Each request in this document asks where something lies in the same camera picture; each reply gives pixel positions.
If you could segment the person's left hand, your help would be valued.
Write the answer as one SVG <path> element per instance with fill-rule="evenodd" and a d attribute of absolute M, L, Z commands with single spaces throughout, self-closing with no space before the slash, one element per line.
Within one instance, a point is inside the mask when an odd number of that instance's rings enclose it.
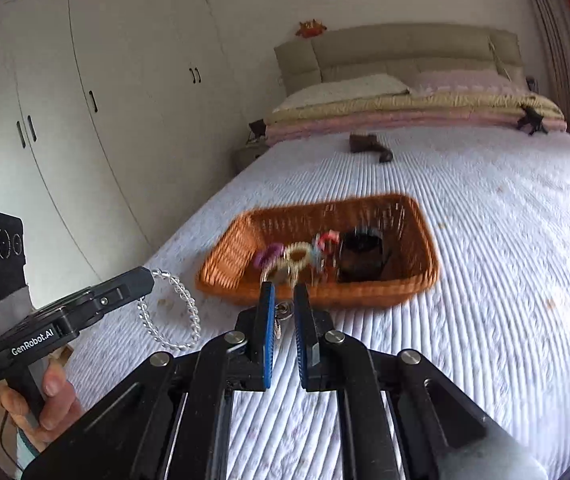
<path fill-rule="evenodd" d="M 27 401 L 4 382 L 0 383 L 0 404 L 38 452 L 44 451 L 47 445 L 60 437 L 84 413 L 76 390 L 58 361 L 50 360 L 43 375 L 42 390 L 45 404 L 38 423 L 33 426 L 28 421 L 30 408 Z"/>

